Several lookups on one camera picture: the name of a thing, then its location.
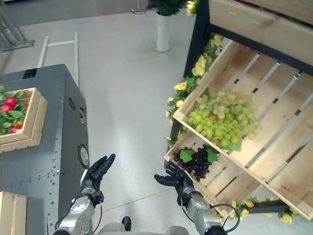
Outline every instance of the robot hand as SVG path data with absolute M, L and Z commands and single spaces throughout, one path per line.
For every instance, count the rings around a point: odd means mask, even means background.
M 195 190 L 192 180 L 189 178 L 184 170 L 180 169 L 173 162 L 169 162 L 165 172 L 169 175 L 155 175 L 155 180 L 159 184 L 165 186 L 174 186 L 178 194 L 178 205 L 185 206 L 187 208 L 190 199 L 190 196 L 188 194 Z

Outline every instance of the green vine leaf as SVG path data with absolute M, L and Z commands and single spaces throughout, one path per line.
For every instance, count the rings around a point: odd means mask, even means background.
M 184 163 L 187 163 L 192 160 L 192 151 L 191 150 L 181 150 L 179 158 L 182 159 Z
M 208 149 L 206 150 L 206 152 L 207 152 L 207 160 L 208 160 L 210 163 L 218 162 L 218 161 L 219 161 L 219 158 L 218 158 L 217 154 L 214 153 L 214 152 L 212 151 L 212 149 L 208 148 Z

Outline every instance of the grape leaf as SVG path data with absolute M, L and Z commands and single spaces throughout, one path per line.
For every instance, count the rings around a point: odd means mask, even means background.
M 9 111 L 9 114 L 14 118 L 21 118 L 24 116 L 23 112 L 16 110 Z
M 206 152 L 207 152 L 207 160 L 209 161 L 209 163 L 218 162 L 218 161 L 219 161 L 219 158 L 218 158 L 217 154 L 214 153 L 214 152 L 212 151 L 212 149 L 209 149 L 209 148 L 208 148 L 208 149 L 206 150 Z
M 12 126 L 12 124 L 9 123 L 9 122 L 5 122 L 5 123 L 3 124 L 3 127 L 4 127 L 4 128 L 9 128 L 10 126 Z
M 241 143 L 240 144 L 231 144 L 229 146 L 224 147 L 223 149 L 240 152 L 241 151 Z
M 182 159 L 184 163 L 187 163 L 192 160 L 192 151 L 191 150 L 181 150 L 179 158 Z

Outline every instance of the potted plant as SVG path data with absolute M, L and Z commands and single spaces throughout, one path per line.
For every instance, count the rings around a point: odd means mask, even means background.
M 185 5 L 186 0 L 149 0 L 147 9 L 156 8 L 157 41 L 154 49 L 166 52 L 170 49 L 169 39 L 171 30 L 171 17 L 176 15 Z

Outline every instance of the black cable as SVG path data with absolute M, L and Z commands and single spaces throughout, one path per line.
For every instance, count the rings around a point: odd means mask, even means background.
M 102 219 L 102 203 L 100 202 L 100 219 L 99 219 L 99 222 L 98 222 L 96 229 L 92 232 L 92 234 L 94 234 L 94 232 L 98 229 L 100 222 L 101 222 L 101 219 Z
M 216 205 L 214 205 L 214 206 L 211 206 L 211 208 L 222 207 L 222 206 L 232 208 L 232 209 L 235 211 L 236 215 L 237 215 L 237 223 L 235 224 L 235 226 L 232 227 L 231 229 L 228 229 L 227 231 L 225 231 L 225 233 L 229 233 L 229 232 L 235 230 L 235 229 L 238 227 L 239 222 L 240 222 L 240 214 L 239 214 L 239 212 L 236 210 L 236 208 L 234 208 L 234 207 L 232 207 L 231 205 L 226 204 L 226 203 L 216 204 Z

